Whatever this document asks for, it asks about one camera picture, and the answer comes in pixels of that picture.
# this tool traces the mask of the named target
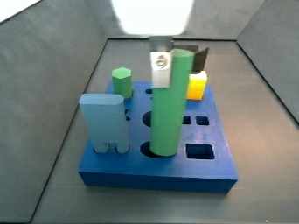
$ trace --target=hole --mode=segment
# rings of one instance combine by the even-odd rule
[[[161,156],[155,155],[149,150],[149,142],[145,142],[140,145],[141,153],[149,158],[160,158]]]
[[[125,114],[127,114],[128,109],[125,109]],[[131,121],[131,118],[128,116],[125,116],[125,120]]]
[[[197,125],[209,125],[209,119],[207,116],[196,115],[196,124]]]
[[[188,115],[183,117],[181,124],[192,124],[192,119]]]
[[[145,91],[144,91],[147,94],[151,94],[153,92],[153,90],[151,88],[148,88]]]
[[[143,123],[149,128],[151,128],[151,117],[152,117],[152,111],[145,112],[143,115]]]
[[[187,158],[215,159],[212,146],[205,143],[187,143],[185,154],[187,154]]]

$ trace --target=hexagonal peg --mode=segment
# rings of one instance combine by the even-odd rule
[[[120,67],[112,71],[112,82],[116,95],[124,98],[132,97],[132,72],[129,69]]]

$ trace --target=cylinder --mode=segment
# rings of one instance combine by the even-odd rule
[[[153,88],[151,152],[172,156],[177,152],[193,53],[175,49],[171,87]]]

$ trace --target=bright light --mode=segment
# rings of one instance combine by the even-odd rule
[[[192,10],[192,0],[112,0],[125,33],[173,36],[183,33]]]
[[[41,0],[0,0],[0,22]]]

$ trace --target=light blue block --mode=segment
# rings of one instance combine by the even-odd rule
[[[116,151],[125,153],[128,137],[124,97],[120,94],[84,94],[79,105],[95,151],[104,153],[108,144],[116,144]]]

